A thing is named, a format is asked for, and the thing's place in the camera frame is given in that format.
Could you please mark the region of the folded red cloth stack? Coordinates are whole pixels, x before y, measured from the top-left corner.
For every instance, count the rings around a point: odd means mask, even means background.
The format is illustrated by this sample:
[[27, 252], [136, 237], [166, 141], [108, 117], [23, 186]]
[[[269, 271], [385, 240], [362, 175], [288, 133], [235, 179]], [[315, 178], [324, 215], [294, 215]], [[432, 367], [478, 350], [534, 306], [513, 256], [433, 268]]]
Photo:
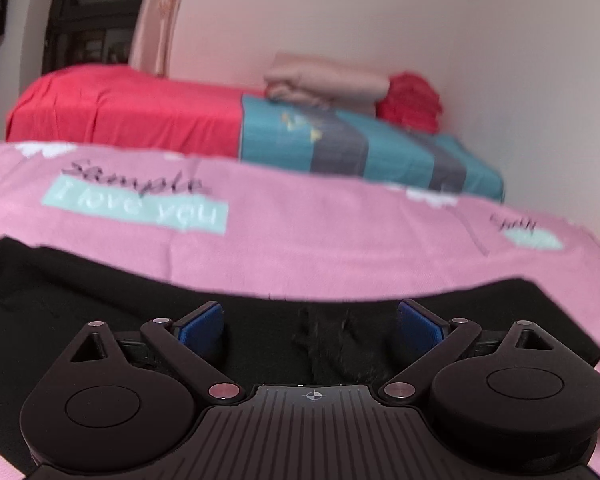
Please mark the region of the folded red cloth stack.
[[419, 74], [404, 72], [389, 78], [387, 95], [376, 103], [376, 117], [405, 130], [440, 131], [443, 107], [439, 93]]

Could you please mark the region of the red covered mattress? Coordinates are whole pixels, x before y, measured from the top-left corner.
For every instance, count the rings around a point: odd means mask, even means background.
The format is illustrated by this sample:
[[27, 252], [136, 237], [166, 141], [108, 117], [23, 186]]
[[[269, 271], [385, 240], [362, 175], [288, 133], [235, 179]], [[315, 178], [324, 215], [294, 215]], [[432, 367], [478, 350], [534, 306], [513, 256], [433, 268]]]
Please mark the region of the red covered mattress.
[[6, 120], [8, 142], [158, 148], [236, 158], [240, 90], [151, 76], [126, 65], [79, 65], [38, 78]]

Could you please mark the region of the pink printed bed sheet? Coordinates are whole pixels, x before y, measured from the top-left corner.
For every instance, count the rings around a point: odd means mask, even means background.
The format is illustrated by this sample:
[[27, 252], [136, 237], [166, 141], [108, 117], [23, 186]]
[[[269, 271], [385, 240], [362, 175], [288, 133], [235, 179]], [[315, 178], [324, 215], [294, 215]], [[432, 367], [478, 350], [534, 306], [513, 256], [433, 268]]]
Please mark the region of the pink printed bed sheet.
[[600, 242], [471, 195], [221, 157], [0, 142], [0, 237], [204, 292], [388, 299], [528, 278], [600, 344]]

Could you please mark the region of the pink floral curtain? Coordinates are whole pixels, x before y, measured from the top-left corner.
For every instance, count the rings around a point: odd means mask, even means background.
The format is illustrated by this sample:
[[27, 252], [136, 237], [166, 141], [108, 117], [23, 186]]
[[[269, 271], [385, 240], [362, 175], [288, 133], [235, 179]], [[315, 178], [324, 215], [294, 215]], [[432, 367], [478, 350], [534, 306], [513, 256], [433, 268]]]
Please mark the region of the pink floral curtain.
[[134, 70], [166, 76], [181, 2], [142, 0], [129, 56], [129, 66]]

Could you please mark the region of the black pants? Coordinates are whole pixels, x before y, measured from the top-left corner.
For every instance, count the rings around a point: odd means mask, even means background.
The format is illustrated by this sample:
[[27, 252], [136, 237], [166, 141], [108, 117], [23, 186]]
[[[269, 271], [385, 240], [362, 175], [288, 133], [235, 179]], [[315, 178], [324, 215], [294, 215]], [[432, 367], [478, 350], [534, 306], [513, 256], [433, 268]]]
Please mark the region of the black pants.
[[[409, 299], [449, 323], [420, 358]], [[172, 324], [208, 301], [202, 358]], [[284, 301], [0, 240], [0, 453], [29, 479], [591, 479], [598, 362], [523, 280]]]

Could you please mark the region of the folded beige blanket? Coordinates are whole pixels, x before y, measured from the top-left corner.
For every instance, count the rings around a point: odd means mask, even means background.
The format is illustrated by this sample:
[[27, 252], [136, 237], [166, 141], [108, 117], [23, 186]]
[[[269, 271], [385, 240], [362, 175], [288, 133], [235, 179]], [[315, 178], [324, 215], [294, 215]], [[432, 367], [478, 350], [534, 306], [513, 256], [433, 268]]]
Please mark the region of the folded beige blanket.
[[339, 108], [370, 116], [387, 96], [387, 75], [319, 56], [279, 52], [263, 75], [265, 96], [275, 102]]

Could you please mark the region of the dark window frame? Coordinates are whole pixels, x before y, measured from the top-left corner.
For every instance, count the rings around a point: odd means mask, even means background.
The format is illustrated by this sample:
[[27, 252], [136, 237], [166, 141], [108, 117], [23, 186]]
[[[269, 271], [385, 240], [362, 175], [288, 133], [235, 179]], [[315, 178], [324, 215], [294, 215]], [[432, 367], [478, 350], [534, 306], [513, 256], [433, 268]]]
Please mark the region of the dark window frame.
[[125, 64], [143, 0], [52, 0], [42, 72], [83, 64]]

